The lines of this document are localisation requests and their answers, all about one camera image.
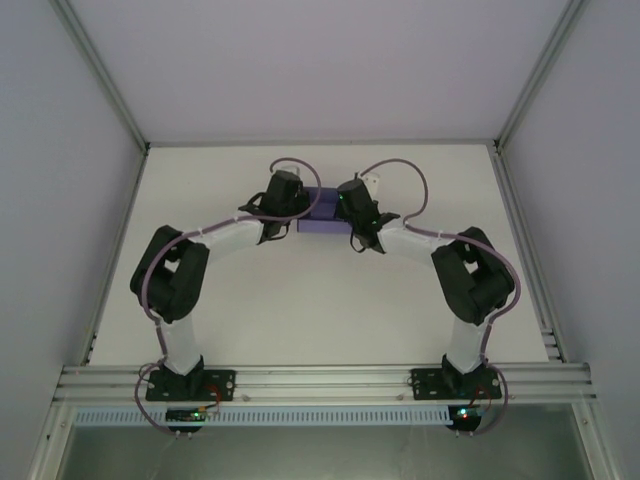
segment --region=purple block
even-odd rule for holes
[[[309,197],[311,201],[313,201],[318,188],[307,187],[305,190],[309,192]],[[333,216],[337,204],[338,190],[335,188],[323,188],[320,192],[320,201],[318,204],[307,216],[298,220],[298,232],[350,234],[351,225]]]

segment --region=white floor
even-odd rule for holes
[[[91,358],[92,365],[138,365],[160,350],[129,291],[155,230],[204,227],[231,216],[269,181],[271,160],[311,162],[335,187],[385,158],[416,162],[430,186],[416,226],[482,228],[522,272],[485,146],[297,146],[152,149]],[[305,184],[313,177],[303,173]],[[378,170],[381,211],[415,210],[422,190],[413,170]],[[526,282],[519,306],[496,323],[496,362],[545,362]],[[297,234],[212,264],[194,310],[205,361],[218,365],[415,364],[439,362],[452,314],[435,271],[403,258],[358,255],[347,236]]]

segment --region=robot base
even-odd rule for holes
[[[230,402],[236,387],[235,370],[208,370],[202,357],[186,375],[162,366],[149,375],[148,402]]]
[[[440,368],[411,370],[414,400],[492,400],[502,398],[498,374],[480,365],[472,372],[461,374],[442,358]]]

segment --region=white connector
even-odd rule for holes
[[[300,167],[298,167],[297,165],[285,165],[284,167],[278,167],[276,171],[278,170],[293,173],[294,175],[300,177]]]
[[[371,198],[375,200],[376,195],[378,194],[378,187],[380,186],[380,175],[378,175],[377,173],[369,172],[360,176],[360,178],[364,182],[364,185],[367,187],[367,190],[369,190],[369,195],[371,195]]]

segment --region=perforated strip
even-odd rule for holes
[[[150,408],[149,414],[161,424],[165,409]],[[193,423],[170,422],[172,426]],[[357,426],[357,425],[450,425],[446,406],[362,406],[362,407],[223,407],[217,415],[201,422],[206,426]],[[78,408],[76,427],[145,426],[135,408]]]

